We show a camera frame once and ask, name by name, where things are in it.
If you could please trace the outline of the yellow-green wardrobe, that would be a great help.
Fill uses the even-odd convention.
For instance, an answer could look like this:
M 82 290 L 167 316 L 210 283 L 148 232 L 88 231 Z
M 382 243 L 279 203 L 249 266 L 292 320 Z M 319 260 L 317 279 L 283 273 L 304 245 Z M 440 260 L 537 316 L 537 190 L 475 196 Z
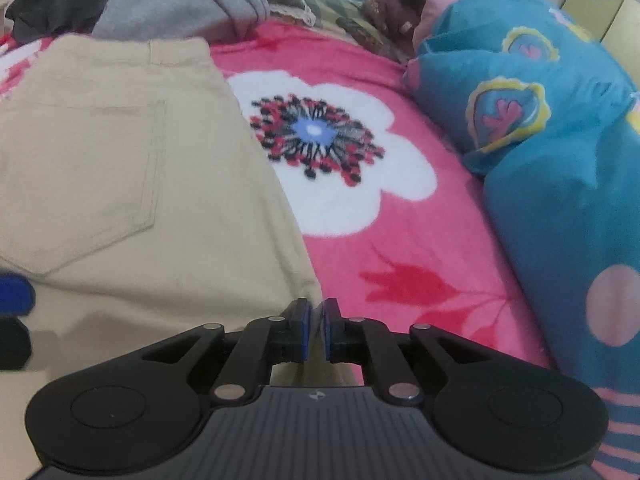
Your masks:
M 598 40 L 639 85 L 640 18 L 637 0 L 564 0 L 561 9 Z

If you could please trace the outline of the grey sweatshirt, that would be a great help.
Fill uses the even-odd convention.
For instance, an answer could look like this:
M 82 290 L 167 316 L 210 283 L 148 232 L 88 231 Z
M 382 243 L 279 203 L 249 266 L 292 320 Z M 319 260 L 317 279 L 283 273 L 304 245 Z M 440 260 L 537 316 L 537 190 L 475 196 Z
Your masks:
M 108 0 L 92 36 L 119 41 L 244 40 L 269 18 L 268 0 Z

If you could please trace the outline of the pink floral bed sheet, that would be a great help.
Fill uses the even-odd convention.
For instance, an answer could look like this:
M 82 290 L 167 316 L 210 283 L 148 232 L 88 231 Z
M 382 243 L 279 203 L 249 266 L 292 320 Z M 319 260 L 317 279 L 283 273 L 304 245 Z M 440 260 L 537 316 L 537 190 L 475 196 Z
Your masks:
M 215 46 L 302 231 L 322 292 L 393 330 L 431 322 L 550 362 L 480 184 L 418 111 L 401 67 L 288 25 Z

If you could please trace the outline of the blue pink floral quilt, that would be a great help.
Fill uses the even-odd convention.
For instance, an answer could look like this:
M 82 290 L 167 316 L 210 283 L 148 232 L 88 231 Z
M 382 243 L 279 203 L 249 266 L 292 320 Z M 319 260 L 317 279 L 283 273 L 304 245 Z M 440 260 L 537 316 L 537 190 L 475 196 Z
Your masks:
M 639 474 L 639 91 L 548 0 L 426 0 L 404 81 L 484 181 L 555 364 L 608 409 L 596 460 Z

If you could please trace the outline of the beige trousers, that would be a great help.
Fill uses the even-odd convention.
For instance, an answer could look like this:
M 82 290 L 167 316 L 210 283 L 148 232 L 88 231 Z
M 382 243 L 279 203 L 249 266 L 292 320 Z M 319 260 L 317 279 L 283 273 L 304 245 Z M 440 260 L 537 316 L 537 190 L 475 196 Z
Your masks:
M 1 474 L 51 380 L 321 288 L 294 214 L 201 39 L 64 36 L 1 102 L 1 266 L 29 279 L 32 357 L 1 376 Z

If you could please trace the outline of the patterned pillow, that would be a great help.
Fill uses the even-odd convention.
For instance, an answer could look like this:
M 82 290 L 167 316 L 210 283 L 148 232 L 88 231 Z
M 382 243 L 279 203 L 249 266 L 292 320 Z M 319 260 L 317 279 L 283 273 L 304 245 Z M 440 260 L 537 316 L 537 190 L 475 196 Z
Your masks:
M 409 38 L 392 36 L 382 23 L 386 0 L 268 0 L 281 21 L 320 30 L 404 64 L 412 53 Z

